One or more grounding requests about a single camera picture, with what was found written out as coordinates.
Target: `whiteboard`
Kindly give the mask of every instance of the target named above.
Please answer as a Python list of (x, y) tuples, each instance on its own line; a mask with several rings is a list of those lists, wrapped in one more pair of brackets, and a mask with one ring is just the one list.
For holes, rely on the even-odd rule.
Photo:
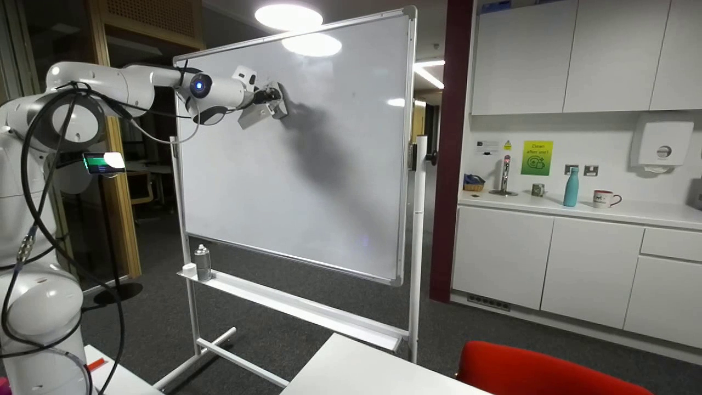
[[(241, 128), (240, 113), (180, 145), (185, 228), (293, 261), (401, 285), (418, 11), (322, 26), (342, 44), (308, 57), (274, 34), (176, 57), (212, 78), (237, 66), (279, 80), (290, 113)], [(193, 131), (177, 121), (177, 136)]]

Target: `bottle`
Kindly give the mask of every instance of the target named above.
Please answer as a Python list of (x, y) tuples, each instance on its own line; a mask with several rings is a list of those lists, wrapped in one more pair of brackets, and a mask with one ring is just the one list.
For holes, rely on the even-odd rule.
[(569, 182), (566, 182), (566, 193), (563, 193), (563, 206), (575, 206), (577, 203), (577, 195), (580, 195), (580, 167), (571, 167), (571, 174), (569, 174)]
[(211, 250), (200, 244), (196, 250), (196, 267), (198, 267), (198, 281), (211, 278)]
[(503, 145), (503, 161), (500, 161), (500, 170), (498, 170), (498, 193), (504, 193), (509, 190), (509, 170), (511, 170), (511, 142), (507, 139)]

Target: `cabinet door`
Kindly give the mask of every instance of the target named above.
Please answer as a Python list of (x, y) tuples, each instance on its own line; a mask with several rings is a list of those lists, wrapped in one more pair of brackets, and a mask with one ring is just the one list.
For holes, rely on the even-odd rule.
[(626, 328), (702, 346), (702, 264), (640, 257)]
[(492, 207), (459, 207), (453, 287), (538, 309), (554, 219)]
[(669, 0), (580, 0), (563, 112), (647, 110)]
[(623, 327), (642, 228), (555, 219), (544, 311)]
[(562, 112), (575, 0), (479, 16), (471, 113)]
[(671, 0), (652, 110), (702, 108), (702, 2)]

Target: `shelf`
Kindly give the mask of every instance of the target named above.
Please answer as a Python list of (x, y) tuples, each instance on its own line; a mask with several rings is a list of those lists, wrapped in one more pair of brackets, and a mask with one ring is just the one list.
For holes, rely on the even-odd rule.
[(211, 274), (212, 278), (198, 281), (196, 262), (183, 264), (183, 272), (180, 272), (180, 275), (187, 281), (201, 283), (223, 294), (264, 305), (267, 309), (276, 309), (280, 313), (313, 322), (319, 327), (328, 327), (336, 334), (345, 334), (388, 351), (398, 351), (401, 337), (409, 335), (409, 331), (404, 328), (398, 328), (364, 316), (355, 316), (342, 309), (333, 309), (330, 305), (313, 302), (295, 294), (286, 294), (240, 275), (231, 275), (227, 272), (211, 269)]

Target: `blue bottle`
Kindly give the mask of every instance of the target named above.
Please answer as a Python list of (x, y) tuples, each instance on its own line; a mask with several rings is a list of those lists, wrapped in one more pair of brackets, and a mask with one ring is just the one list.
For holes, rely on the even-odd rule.
[(563, 195), (563, 206), (575, 206), (577, 203), (577, 195), (580, 195), (580, 167), (571, 167), (571, 174), (566, 182), (566, 195)]

